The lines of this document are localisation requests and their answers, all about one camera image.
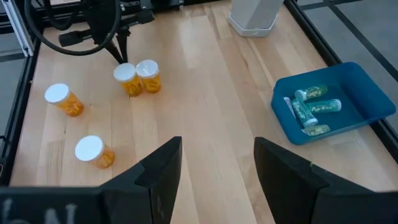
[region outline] blue plastic bin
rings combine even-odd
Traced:
[[[306,102],[339,99],[342,107],[337,113],[315,114],[318,125],[327,124],[331,131],[311,137],[302,132],[302,125],[287,106],[284,97],[294,99],[294,92],[325,84],[328,93]],[[356,63],[342,63],[301,75],[281,78],[274,87],[271,101],[288,139],[296,145],[327,138],[375,122],[396,112],[396,107],[369,75]]]

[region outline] wooden table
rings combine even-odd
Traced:
[[[261,39],[238,36],[226,20],[229,9],[229,2],[190,6],[131,28],[129,61],[159,63],[163,89],[155,95],[129,99],[105,50],[72,57],[42,45],[11,184],[99,185],[182,136],[172,223],[272,223],[252,153],[254,137],[262,136],[371,190],[398,189],[398,166],[370,127],[300,147],[289,143],[270,107],[272,88],[282,77],[326,65],[285,7]],[[58,34],[45,31],[53,42]],[[44,101],[57,82],[82,99],[81,116],[67,118]],[[88,134],[115,150],[112,168],[75,159],[76,143]]]

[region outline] clear vial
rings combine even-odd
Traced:
[[[329,126],[323,124],[323,125],[316,125],[310,128],[305,128],[302,131],[309,136],[318,136],[320,134],[328,133],[330,131],[330,128]]]
[[[341,111],[341,101],[338,99],[306,103],[311,113],[329,113]]]
[[[319,97],[328,92],[328,87],[326,85],[317,85],[307,88],[305,90],[297,90],[294,93],[296,99],[301,101],[306,101],[311,98]]]
[[[309,128],[318,123],[318,119],[316,119],[310,109],[305,105],[304,102],[294,99],[292,100],[293,109],[296,112],[298,118],[300,118],[301,123],[303,124],[304,128]]]

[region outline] blue tray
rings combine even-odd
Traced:
[[[284,97],[294,99],[296,90],[325,84],[328,93],[307,102],[339,99],[342,107],[337,113],[315,114],[318,125],[327,124],[331,131],[319,136],[308,136],[302,132],[300,120],[293,114]],[[396,107],[369,75],[356,63],[342,63],[301,75],[281,78],[274,87],[271,101],[287,138],[297,145],[323,139],[375,122],[396,112]]]

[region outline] wooden tabletop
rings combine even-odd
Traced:
[[[129,61],[159,63],[163,89],[155,95],[128,98],[105,50],[72,57],[42,45],[11,184],[99,185],[182,136],[172,223],[273,223],[254,166],[254,137],[262,136],[371,190],[398,189],[398,165],[369,126],[289,143],[270,106],[272,88],[282,77],[326,65],[285,7],[270,36],[258,39],[238,36],[229,10],[223,1],[190,6],[131,28]],[[53,42],[58,34],[45,31]],[[92,46],[87,40],[71,49]],[[45,102],[44,91],[58,82],[84,102],[81,116],[68,118]],[[88,134],[114,149],[111,168],[77,161],[74,147]]]

